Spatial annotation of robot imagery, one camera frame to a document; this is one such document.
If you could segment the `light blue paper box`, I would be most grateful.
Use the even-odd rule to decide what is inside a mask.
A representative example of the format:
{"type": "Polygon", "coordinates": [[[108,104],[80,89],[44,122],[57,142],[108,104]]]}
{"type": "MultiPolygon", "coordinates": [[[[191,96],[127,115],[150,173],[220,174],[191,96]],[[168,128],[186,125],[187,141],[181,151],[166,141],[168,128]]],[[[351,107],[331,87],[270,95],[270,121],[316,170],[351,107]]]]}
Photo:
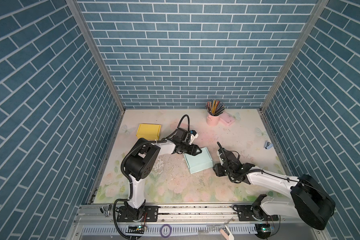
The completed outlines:
{"type": "Polygon", "coordinates": [[[202,152],[196,156],[184,154],[188,169],[191,174],[201,172],[213,167],[213,160],[207,147],[201,148],[202,152]]]}

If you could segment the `yellow paper box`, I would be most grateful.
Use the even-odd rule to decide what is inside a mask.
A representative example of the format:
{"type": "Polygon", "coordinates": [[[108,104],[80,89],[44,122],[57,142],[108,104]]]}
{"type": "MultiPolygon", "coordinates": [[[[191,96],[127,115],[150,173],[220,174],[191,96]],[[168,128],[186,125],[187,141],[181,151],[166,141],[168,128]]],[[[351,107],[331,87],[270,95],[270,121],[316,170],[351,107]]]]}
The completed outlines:
{"type": "Polygon", "coordinates": [[[148,141],[158,141],[160,139],[161,125],[140,124],[136,133],[138,139],[144,138],[148,141]]]}

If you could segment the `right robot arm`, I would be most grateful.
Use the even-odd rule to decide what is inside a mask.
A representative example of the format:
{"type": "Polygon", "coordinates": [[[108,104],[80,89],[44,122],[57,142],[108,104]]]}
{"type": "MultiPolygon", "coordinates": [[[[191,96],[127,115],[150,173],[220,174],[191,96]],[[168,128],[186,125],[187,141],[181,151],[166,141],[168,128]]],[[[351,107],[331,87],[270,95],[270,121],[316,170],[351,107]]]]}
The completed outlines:
{"type": "Polygon", "coordinates": [[[216,176],[227,176],[234,184],[260,186],[283,195],[281,198],[259,195],[250,208],[257,221],[272,216],[288,216],[301,219],[316,230],[324,230],[334,215],[335,201],[312,176],[286,176],[251,163],[243,164],[239,155],[223,147],[218,150],[218,156],[220,163],[213,167],[216,176]]]}

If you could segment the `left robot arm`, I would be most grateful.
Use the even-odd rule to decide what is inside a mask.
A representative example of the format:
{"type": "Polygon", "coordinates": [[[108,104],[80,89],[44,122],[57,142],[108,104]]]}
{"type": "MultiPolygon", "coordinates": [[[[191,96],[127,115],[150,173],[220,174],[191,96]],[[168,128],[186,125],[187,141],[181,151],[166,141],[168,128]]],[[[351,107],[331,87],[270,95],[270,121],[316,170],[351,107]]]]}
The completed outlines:
{"type": "Polygon", "coordinates": [[[178,128],[168,138],[158,141],[138,139],[121,163],[122,173],[130,184],[127,206],[138,210],[145,204],[144,181],[159,156],[172,154],[196,156],[202,153],[201,148],[194,144],[198,136],[195,130],[178,128]]]}

